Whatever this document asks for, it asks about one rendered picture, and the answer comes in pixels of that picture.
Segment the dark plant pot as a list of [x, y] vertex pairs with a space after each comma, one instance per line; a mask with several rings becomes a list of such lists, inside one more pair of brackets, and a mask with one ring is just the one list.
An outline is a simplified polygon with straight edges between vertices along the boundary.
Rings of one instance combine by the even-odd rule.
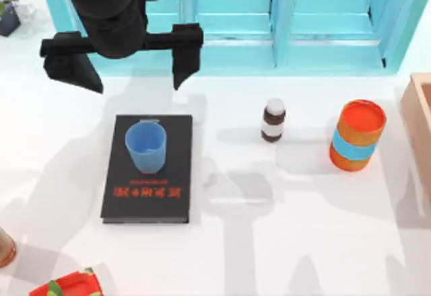
[[8, 37], [20, 25], [16, 7], [19, 0], [0, 0], [0, 36]]

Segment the blue cup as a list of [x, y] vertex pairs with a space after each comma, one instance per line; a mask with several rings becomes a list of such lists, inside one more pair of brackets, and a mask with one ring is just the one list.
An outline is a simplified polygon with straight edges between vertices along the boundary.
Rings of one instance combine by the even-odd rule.
[[125, 147], [135, 167], [145, 174], [156, 174], [166, 161], [167, 134], [157, 120], [140, 120], [125, 133]]

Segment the brown bottle white cap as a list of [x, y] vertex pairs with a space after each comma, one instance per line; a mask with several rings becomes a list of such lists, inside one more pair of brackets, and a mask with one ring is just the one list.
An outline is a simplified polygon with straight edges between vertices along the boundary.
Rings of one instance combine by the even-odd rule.
[[270, 99], [263, 111], [261, 136], [267, 142], [274, 143], [281, 139], [284, 131], [286, 107], [280, 98]]

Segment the light blue rack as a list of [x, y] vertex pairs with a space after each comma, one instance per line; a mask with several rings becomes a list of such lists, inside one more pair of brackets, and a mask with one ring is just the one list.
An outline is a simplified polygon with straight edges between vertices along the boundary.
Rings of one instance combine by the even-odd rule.
[[159, 0], [148, 30], [197, 22], [202, 75], [387, 75], [428, 0]]

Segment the black book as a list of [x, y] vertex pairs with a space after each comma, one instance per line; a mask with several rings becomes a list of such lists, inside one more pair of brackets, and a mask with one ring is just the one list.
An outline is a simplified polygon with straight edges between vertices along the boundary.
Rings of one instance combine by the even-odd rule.
[[[156, 174], [140, 172], [125, 147], [126, 131], [140, 120], [157, 120], [166, 130], [166, 161]], [[103, 223], [188, 223], [192, 142], [190, 115], [118, 115], [100, 215]]]

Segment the orange and blue can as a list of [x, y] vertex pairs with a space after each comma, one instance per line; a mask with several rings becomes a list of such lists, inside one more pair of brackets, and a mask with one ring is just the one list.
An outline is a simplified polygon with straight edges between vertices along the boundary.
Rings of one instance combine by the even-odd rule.
[[329, 146], [332, 163], [347, 172], [363, 170], [386, 122], [385, 111], [378, 104], [363, 99], [348, 102], [341, 110]]

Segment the red and green box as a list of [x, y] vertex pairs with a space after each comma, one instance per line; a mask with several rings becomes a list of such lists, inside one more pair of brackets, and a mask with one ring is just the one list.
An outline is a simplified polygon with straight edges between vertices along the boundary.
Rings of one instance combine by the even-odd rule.
[[99, 280], [88, 267], [37, 287], [28, 296], [104, 296]]

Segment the salmon-coloured shallow box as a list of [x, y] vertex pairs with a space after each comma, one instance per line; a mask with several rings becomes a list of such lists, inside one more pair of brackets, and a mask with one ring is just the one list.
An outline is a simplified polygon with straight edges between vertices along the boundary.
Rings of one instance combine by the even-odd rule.
[[400, 99], [420, 214], [431, 218], [431, 73], [412, 73]]

